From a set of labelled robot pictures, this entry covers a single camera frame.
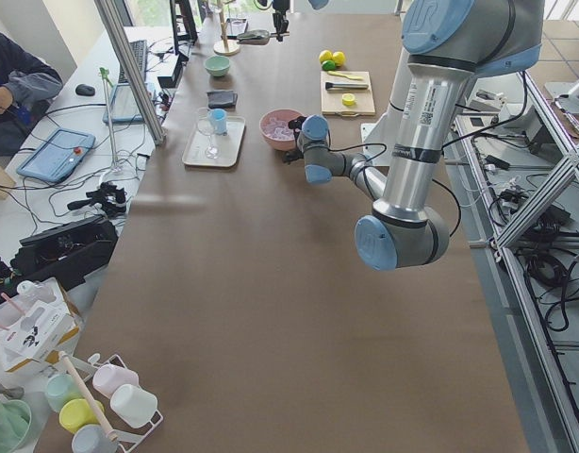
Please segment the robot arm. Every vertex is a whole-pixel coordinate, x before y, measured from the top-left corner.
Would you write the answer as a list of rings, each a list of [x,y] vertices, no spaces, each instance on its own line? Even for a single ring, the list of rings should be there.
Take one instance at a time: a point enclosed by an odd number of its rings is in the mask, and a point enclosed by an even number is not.
[[[296,138],[306,180],[350,178],[373,201],[355,227],[359,257],[393,270],[438,260],[450,234],[425,200],[455,108],[469,84],[524,71],[538,61],[541,1],[415,1],[402,25],[405,105],[391,114],[396,134],[382,141],[389,170],[381,174],[361,153],[334,151],[321,115],[305,118]]]

